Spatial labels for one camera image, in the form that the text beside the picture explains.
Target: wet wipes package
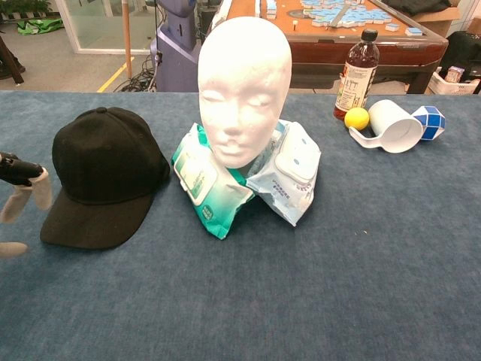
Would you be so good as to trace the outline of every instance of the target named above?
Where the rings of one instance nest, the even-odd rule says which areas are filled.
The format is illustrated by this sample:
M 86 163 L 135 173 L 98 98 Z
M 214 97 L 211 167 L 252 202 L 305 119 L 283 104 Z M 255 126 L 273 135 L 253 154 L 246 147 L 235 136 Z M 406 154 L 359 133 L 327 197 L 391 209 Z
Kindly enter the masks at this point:
M 247 186 L 293 226 L 309 208 L 321 151 L 301 124 L 280 120 L 247 174 Z
M 246 179 L 216 160 L 204 129 L 196 123 L 180 142 L 172 165 L 204 227 L 224 239 L 235 214 L 254 196 L 245 187 Z

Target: green bag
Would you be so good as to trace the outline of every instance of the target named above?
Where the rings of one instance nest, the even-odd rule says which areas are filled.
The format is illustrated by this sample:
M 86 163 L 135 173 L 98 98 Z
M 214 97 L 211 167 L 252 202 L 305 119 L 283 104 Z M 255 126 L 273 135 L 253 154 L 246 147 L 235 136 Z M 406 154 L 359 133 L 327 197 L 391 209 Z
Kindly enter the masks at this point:
M 17 30 L 22 35 L 43 34 L 63 28 L 62 19 L 19 21 Z

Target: green wet wipes package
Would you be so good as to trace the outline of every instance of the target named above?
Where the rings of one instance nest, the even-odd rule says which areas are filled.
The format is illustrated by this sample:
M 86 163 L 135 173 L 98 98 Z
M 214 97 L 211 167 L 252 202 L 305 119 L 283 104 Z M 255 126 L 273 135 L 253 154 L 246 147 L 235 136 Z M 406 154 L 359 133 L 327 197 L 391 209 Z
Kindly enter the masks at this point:
M 245 178 L 216 160 L 204 129 L 196 123 L 180 142 L 172 165 L 204 227 L 224 239 L 235 214 L 254 196 Z

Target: white mug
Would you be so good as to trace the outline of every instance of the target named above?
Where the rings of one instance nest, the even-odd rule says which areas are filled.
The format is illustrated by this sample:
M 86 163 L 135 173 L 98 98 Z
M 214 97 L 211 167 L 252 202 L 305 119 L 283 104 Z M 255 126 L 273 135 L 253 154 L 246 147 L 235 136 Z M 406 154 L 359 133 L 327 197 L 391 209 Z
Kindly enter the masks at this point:
M 421 122 L 391 100 L 375 103 L 368 113 L 375 138 L 366 138 L 349 127 L 351 137 L 364 148 L 382 147 L 386 152 L 402 153 L 414 147 L 422 137 Z

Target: white mannequin head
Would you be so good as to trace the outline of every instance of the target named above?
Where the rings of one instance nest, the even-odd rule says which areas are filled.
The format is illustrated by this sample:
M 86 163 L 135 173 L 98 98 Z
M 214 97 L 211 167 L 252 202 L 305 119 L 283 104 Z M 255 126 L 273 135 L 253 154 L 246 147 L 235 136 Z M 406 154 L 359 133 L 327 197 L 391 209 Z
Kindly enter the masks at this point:
M 217 26 L 198 60 L 199 105 L 207 139 L 227 168 L 268 145 L 291 82 L 292 56 L 277 26 L 236 17 Z

